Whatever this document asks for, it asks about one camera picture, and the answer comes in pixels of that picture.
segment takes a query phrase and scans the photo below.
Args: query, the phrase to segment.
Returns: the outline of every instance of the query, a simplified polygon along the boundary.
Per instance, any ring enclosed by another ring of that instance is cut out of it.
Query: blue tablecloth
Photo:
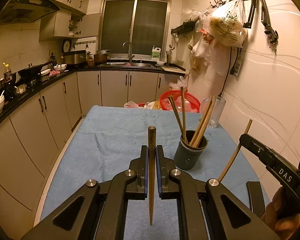
[[[187,129],[195,130],[200,114],[187,113]],[[70,197],[88,179],[110,180],[128,169],[130,160],[140,156],[147,145],[147,130],[157,128],[157,145],[173,159],[180,140],[180,130],[173,112],[94,106],[74,135],[54,175],[44,203],[41,220]],[[236,144],[219,125],[207,128],[208,146],[193,169],[193,178],[207,181],[218,178]],[[249,206],[247,181],[258,176],[239,152],[222,183]],[[270,202],[263,189],[266,205]],[[160,200],[155,189],[153,225],[149,225],[148,201],[129,201],[124,239],[179,239],[176,200]]]

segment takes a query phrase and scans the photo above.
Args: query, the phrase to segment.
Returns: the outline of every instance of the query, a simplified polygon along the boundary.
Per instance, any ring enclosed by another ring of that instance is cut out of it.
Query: cup
[[[188,142],[191,141],[194,133],[195,131],[193,130],[186,131],[186,137]],[[181,136],[177,151],[173,157],[174,164],[182,170],[192,169],[197,163],[200,155],[202,154],[207,144],[208,141],[203,136],[201,142],[198,145],[198,148],[193,148],[190,145],[186,144]]]

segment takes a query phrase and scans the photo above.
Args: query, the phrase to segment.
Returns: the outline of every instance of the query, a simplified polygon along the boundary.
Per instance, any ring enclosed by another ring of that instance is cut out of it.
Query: clear plastic bottle
[[[210,98],[205,98],[204,100],[202,100],[201,105],[200,105],[200,110],[199,112],[201,114],[203,114],[204,110],[206,109],[206,107],[209,105],[209,100]],[[208,127],[210,128],[216,128],[220,119],[220,116],[222,114],[223,109],[225,108],[226,105],[226,101],[221,98],[221,97],[217,97],[216,99],[216,103],[214,105],[209,123],[208,123]]]

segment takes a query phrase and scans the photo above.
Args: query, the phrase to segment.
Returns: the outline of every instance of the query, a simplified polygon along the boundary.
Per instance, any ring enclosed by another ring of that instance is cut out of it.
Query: table
[[[200,114],[187,113],[187,129],[195,130]],[[138,158],[141,146],[147,145],[150,125],[157,128],[157,145],[173,159],[180,140],[180,130],[172,111],[94,106],[74,135],[52,180],[42,210],[41,220],[70,197],[88,179],[110,180],[128,169],[130,160]],[[187,171],[193,178],[207,181],[218,178],[236,144],[218,125],[207,128],[208,146],[198,162]],[[239,152],[222,183],[246,206],[247,181],[258,176],[242,152]],[[148,200],[130,200],[124,239],[179,239],[176,200],[161,200],[155,183],[153,225],[149,225]],[[266,205],[270,202],[263,189]]]

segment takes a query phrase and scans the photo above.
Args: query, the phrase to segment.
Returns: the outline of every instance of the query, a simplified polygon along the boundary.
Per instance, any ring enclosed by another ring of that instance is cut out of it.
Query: range hood
[[[0,25],[31,23],[58,10],[50,0],[10,0],[0,12]]]

